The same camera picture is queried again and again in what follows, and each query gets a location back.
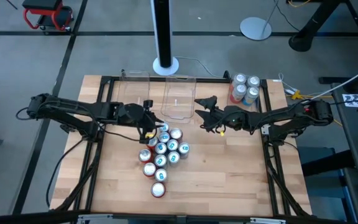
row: red chair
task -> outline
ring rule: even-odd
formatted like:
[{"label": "red chair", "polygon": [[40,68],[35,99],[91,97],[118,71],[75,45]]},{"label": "red chair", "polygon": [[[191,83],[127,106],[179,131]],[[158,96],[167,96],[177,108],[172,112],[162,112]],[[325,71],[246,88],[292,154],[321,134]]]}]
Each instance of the red chair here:
[{"label": "red chair", "polygon": [[[70,31],[69,23],[74,20],[73,10],[63,6],[62,0],[25,0],[23,2],[23,17],[31,29],[45,30],[46,27],[54,27],[56,30]],[[37,24],[33,26],[27,18],[27,13],[41,15]]]}]

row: yellow clip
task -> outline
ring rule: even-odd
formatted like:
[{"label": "yellow clip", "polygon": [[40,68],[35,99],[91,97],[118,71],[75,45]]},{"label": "yellow clip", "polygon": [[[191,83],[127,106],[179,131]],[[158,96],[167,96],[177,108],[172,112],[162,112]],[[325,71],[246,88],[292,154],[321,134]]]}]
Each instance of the yellow clip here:
[{"label": "yellow clip", "polygon": [[292,96],[291,96],[291,99],[293,100],[302,100],[303,97],[300,95],[301,91],[297,90]]}]

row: soda can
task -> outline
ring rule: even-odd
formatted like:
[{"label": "soda can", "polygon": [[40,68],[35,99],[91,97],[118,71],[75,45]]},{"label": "soda can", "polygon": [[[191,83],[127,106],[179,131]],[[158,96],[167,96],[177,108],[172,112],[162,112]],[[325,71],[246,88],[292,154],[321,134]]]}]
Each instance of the soda can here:
[{"label": "soda can", "polygon": [[233,91],[233,89],[235,89],[235,87],[237,87],[238,85],[244,85],[247,81],[246,75],[238,73],[236,75],[234,75],[233,80],[230,84],[230,92]]},{"label": "soda can", "polygon": [[174,140],[174,139],[171,139],[167,142],[167,148],[169,151],[175,151],[178,149],[178,141]]},{"label": "soda can", "polygon": [[160,140],[160,142],[162,143],[167,143],[169,141],[169,134],[166,132],[161,133],[158,136],[158,140]]},{"label": "soda can", "polygon": [[259,90],[255,87],[251,87],[248,89],[247,94],[245,95],[242,103],[244,105],[251,105],[259,96]]},{"label": "soda can", "polygon": [[164,168],[167,165],[167,158],[164,155],[157,155],[154,159],[154,163],[157,167]]},{"label": "soda can", "polygon": [[142,149],[139,152],[139,160],[143,163],[152,162],[152,152],[148,149]]},{"label": "soda can", "polygon": [[247,87],[245,85],[238,85],[230,95],[230,100],[233,103],[240,103],[241,99],[247,93]]},{"label": "soda can", "polygon": [[175,167],[178,165],[178,162],[180,160],[180,156],[178,152],[170,152],[168,154],[168,163],[170,166]]},{"label": "soda can", "polygon": [[250,87],[255,87],[255,88],[259,88],[260,86],[260,79],[256,76],[251,76],[247,79],[247,82],[246,82],[246,86],[248,88]]},{"label": "soda can", "polygon": [[163,123],[161,124],[162,127],[159,127],[158,129],[160,130],[160,132],[168,132],[169,130],[169,125],[167,123]]},{"label": "soda can", "polygon": [[165,194],[165,186],[161,182],[154,183],[151,191],[154,197],[160,198]]},{"label": "soda can", "polygon": [[155,167],[155,165],[152,162],[148,162],[148,163],[144,164],[144,166],[143,166],[143,174],[146,177],[154,177],[156,169],[157,168]]},{"label": "soda can", "polygon": [[164,154],[166,151],[167,145],[165,143],[160,142],[155,146],[155,153],[157,154]]},{"label": "soda can", "polygon": [[189,144],[183,142],[179,145],[178,151],[180,153],[180,159],[186,159],[189,155],[190,146]]},{"label": "soda can", "polygon": [[171,135],[171,138],[180,142],[181,138],[183,137],[183,133],[179,128],[173,128],[170,132],[169,135]]},{"label": "soda can", "polygon": [[148,149],[150,149],[152,152],[154,152],[155,146],[157,145],[157,143],[158,143],[157,137],[150,139],[149,143],[147,144]]},{"label": "soda can", "polygon": [[165,169],[158,169],[157,171],[155,171],[154,177],[156,181],[164,182],[166,181],[168,174]]}]

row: white pole base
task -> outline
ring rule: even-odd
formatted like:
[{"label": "white pole base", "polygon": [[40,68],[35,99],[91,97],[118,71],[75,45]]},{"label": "white pole base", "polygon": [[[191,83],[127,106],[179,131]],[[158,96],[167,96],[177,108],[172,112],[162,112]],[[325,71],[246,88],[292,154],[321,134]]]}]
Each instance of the white pole base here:
[{"label": "white pole base", "polygon": [[179,69],[179,62],[178,62],[178,59],[173,57],[171,67],[163,68],[160,65],[160,60],[158,58],[156,58],[153,62],[153,69],[159,75],[163,75],[163,76],[173,75]]},{"label": "white pole base", "polygon": [[264,40],[272,35],[272,27],[268,23],[265,30],[266,20],[258,17],[249,17],[240,24],[242,34],[251,40]]}]

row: wooden table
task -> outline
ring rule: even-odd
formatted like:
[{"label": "wooden table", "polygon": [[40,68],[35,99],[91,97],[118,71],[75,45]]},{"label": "wooden table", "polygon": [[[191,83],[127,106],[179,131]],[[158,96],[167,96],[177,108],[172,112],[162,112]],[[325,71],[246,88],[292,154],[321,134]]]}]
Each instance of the wooden table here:
[{"label": "wooden table", "polygon": [[[85,76],[78,101],[95,102],[100,79],[101,76]],[[272,109],[287,106],[282,83],[273,80],[268,80],[267,83]],[[117,99],[118,88],[119,82],[116,82],[113,101]],[[164,82],[150,82],[149,97],[154,100],[152,111],[157,117],[161,116],[164,88]],[[227,103],[228,88],[229,84],[225,83],[197,83],[196,98],[216,95],[217,106],[223,108]],[[202,110],[202,107],[195,104],[195,109]],[[183,140],[190,144],[191,151],[186,160],[180,161],[178,167],[168,168],[167,193],[162,198],[153,198],[150,187],[154,181],[142,173],[142,164],[137,156],[144,146],[118,136],[105,136],[91,211],[272,216],[260,132],[256,131],[250,136],[246,131],[228,129],[224,137],[221,137],[200,129],[202,122],[203,120],[194,114],[188,124],[170,124],[171,128],[178,127],[183,130]],[[139,138],[134,128],[109,125],[108,130]],[[78,133],[70,133],[65,150],[79,139]],[[288,138],[287,141],[295,144],[293,139]],[[51,208],[59,206],[77,184],[85,147],[86,143],[81,143],[62,161]],[[280,147],[280,154],[289,191],[303,209],[311,213],[298,152],[292,146],[284,145]],[[87,192],[88,186],[83,191],[80,208],[85,207]],[[283,213],[277,186],[276,194],[279,211]]]}]

